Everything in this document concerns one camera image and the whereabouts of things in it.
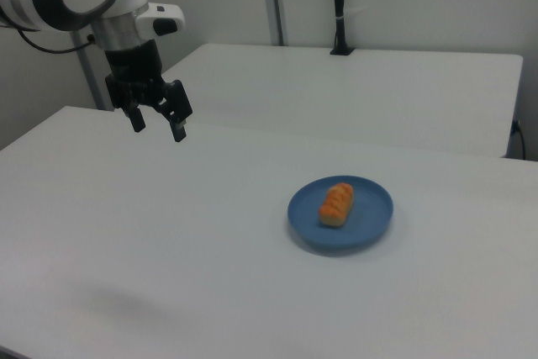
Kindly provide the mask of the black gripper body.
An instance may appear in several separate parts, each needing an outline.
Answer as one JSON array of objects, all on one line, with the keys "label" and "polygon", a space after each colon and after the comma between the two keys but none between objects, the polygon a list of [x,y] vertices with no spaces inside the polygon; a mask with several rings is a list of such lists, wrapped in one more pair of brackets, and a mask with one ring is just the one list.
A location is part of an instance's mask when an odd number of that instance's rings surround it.
[{"label": "black gripper body", "polygon": [[113,106],[153,105],[163,99],[161,57],[155,40],[128,50],[107,50],[111,73],[105,83]]}]

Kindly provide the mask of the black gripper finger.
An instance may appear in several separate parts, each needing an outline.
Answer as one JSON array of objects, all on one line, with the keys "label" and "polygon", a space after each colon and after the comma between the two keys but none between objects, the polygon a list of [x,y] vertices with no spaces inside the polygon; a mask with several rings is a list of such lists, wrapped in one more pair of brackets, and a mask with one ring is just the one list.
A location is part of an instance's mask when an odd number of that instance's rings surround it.
[{"label": "black gripper finger", "polygon": [[128,82],[121,82],[113,75],[105,77],[106,87],[110,101],[115,109],[121,109],[129,119],[134,132],[139,133],[145,128],[145,121],[135,99],[133,86]]},{"label": "black gripper finger", "polygon": [[192,106],[181,81],[164,83],[161,90],[162,99],[156,110],[169,122],[173,139],[179,143],[187,136],[185,125],[193,114]]}]

